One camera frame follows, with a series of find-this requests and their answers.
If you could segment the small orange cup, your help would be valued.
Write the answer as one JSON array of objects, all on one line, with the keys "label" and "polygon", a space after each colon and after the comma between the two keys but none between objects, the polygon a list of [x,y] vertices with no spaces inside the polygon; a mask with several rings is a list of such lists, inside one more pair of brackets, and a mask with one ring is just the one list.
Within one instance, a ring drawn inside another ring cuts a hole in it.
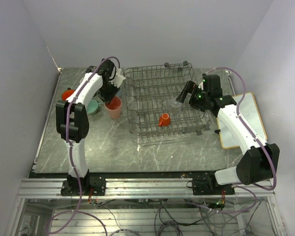
[{"label": "small orange cup", "polygon": [[159,127],[169,126],[171,124],[171,118],[168,113],[163,113],[159,118]]}]

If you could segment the large orange mug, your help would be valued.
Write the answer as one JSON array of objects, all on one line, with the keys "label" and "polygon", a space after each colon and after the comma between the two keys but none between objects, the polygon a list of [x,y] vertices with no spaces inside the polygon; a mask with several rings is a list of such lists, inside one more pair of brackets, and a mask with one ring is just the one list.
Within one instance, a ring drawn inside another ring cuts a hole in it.
[{"label": "large orange mug", "polygon": [[62,101],[67,100],[73,93],[75,90],[72,90],[70,88],[68,88],[66,91],[64,91],[61,95],[61,99]]}]

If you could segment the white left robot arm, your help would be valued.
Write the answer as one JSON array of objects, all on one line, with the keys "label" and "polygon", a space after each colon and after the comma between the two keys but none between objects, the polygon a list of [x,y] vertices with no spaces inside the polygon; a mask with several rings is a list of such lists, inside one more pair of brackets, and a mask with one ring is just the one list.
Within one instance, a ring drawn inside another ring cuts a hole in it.
[{"label": "white left robot arm", "polygon": [[78,178],[73,189],[79,195],[90,191],[90,182],[84,179],[89,171],[85,158],[85,138],[89,132],[87,106],[95,95],[102,102],[111,103],[125,79],[120,73],[117,57],[102,59],[98,66],[87,69],[72,95],[56,103],[56,130],[66,143],[70,162],[68,174]]}]

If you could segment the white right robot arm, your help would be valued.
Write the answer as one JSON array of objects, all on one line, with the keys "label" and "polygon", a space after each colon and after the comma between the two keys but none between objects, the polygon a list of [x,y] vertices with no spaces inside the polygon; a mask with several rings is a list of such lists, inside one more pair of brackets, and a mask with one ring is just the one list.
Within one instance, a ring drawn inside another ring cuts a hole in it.
[{"label": "white right robot arm", "polygon": [[190,95],[188,103],[191,108],[202,112],[211,111],[230,131],[242,152],[242,158],[236,166],[214,173],[215,178],[207,182],[208,191],[216,195],[226,184],[258,186],[260,181],[267,179],[277,181],[278,145],[268,143],[253,129],[239,110],[241,101],[223,94],[218,75],[203,74],[202,78],[201,84],[187,81],[176,101],[183,103]]}]

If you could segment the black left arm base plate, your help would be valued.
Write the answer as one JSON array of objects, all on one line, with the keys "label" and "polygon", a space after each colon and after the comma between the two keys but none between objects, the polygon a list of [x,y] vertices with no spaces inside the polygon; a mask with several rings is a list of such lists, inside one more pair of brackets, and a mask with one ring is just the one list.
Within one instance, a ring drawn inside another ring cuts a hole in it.
[{"label": "black left arm base plate", "polygon": [[[89,175],[80,178],[82,195],[104,196],[106,191],[106,180],[100,176]],[[79,196],[80,188],[78,179],[70,175],[62,183],[60,194],[62,196]]]}]

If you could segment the mint green mug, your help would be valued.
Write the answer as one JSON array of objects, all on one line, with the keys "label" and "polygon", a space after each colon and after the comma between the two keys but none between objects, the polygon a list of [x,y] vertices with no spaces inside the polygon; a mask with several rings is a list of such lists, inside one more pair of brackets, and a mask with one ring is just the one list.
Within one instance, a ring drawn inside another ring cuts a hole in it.
[{"label": "mint green mug", "polygon": [[96,100],[91,100],[87,105],[87,114],[94,115],[99,108],[99,103]]}]

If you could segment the pink plastic tumbler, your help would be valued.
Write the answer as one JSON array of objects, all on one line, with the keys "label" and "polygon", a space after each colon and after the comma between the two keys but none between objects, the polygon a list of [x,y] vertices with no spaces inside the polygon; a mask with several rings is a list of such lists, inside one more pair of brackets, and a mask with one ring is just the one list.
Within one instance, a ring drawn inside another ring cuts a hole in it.
[{"label": "pink plastic tumbler", "polygon": [[112,119],[117,119],[120,117],[121,106],[122,100],[117,96],[115,96],[110,103],[105,104],[108,114]]}]

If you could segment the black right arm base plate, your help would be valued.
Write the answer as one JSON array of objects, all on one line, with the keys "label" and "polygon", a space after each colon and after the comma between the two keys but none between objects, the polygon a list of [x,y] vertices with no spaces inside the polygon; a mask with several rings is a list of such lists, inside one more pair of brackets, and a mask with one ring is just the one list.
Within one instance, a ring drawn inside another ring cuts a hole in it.
[{"label": "black right arm base plate", "polygon": [[186,184],[186,187],[192,190],[194,196],[200,195],[233,195],[235,193],[231,184],[219,185],[215,180],[192,179]]}]

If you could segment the yellow framed whiteboard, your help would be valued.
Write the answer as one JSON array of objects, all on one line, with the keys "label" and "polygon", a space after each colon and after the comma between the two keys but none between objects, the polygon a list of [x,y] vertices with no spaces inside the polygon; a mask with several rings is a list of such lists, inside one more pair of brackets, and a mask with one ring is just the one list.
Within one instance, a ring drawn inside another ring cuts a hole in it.
[{"label": "yellow framed whiteboard", "polygon": [[[258,134],[264,140],[267,140],[266,131],[258,110],[257,103],[255,101],[254,94],[247,92],[244,100],[241,102],[239,111],[243,114],[247,122],[255,130],[255,134]],[[217,126],[220,129],[220,142],[223,149],[237,148],[239,147],[237,141],[231,134],[226,125],[217,118]]]}]

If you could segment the aluminium mounting rail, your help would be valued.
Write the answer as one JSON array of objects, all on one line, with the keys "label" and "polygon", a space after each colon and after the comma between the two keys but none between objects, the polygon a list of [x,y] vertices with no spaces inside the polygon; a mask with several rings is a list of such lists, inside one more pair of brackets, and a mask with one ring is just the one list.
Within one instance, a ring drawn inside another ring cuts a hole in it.
[{"label": "aluminium mounting rail", "polygon": [[[62,196],[63,178],[27,178],[21,181],[19,198],[27,199],[77,199],[78,196]],[[190,178],[108,178],[106,188],[95,190],[94,199],[170,199],[196,197],[187,186]]]}]

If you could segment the clear glass cup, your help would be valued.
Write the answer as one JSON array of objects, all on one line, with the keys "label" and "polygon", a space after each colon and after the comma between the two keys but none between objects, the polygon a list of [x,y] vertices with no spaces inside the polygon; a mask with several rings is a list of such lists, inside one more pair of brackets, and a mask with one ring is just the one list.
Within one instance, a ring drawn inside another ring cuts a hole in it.
[{"label": "clear glass cup", "polygon": [[168,106],[170,110],[179,110],[182,107],[182,103],[176,101],[175,99],[170,99]]}]

